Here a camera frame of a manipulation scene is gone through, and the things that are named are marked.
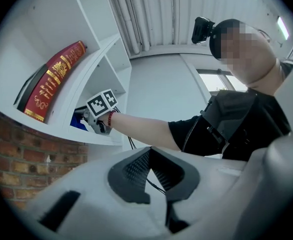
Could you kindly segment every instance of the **neck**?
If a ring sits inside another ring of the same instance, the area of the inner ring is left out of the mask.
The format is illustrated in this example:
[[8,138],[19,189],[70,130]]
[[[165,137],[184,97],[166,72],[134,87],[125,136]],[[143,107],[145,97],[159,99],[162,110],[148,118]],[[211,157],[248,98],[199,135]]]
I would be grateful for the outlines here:
[[284,79],[285,77],[280,66],[280,61],[276,59],[274,66],[264,77],[246,86],[260,93],[274,96]]

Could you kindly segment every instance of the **bracelet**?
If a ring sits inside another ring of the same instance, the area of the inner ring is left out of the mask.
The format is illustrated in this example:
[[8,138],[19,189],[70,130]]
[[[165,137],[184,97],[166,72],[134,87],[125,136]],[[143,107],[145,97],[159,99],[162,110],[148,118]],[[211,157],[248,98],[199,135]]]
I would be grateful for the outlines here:
[[113,115],[113,113],[116,112],[115,110],[111,111],[110,114],[108,115],[108,119],[107,119],[107,125],[109,127],[111,127],[111,117]]

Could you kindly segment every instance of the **book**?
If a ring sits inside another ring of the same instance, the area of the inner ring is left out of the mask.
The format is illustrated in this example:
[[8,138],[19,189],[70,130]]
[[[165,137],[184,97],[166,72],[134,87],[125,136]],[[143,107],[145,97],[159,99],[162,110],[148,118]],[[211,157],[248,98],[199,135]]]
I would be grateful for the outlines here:
[[55,93],[85,52],[84,43],[77,41],[55,54],[25,82],[14,102],[16,108],[44,122]]

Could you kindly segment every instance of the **red book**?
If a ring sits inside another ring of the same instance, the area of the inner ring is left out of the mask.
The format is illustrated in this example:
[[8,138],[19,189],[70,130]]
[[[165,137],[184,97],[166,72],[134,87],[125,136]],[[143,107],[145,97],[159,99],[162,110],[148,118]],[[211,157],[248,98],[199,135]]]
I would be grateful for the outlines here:
[[63,84],[74,64],[85,52],[85,45],[82,41],[78,41],[58,52],[43,65],[38,72],[44,74],[40,77],[40,80],[37,81],[31,94],[27,94],[28,100],[25,106],[22,105],[22,111],[28,116],[40,122],[44,122],[55,93]]

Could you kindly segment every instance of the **black and white marker cube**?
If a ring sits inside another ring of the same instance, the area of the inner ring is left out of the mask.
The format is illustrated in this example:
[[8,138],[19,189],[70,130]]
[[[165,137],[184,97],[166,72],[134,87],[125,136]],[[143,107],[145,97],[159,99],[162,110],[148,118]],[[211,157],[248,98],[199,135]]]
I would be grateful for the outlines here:
[[86,101],[86,106],[95,119],[111,111],[117,104],[111,89],[101,91]]

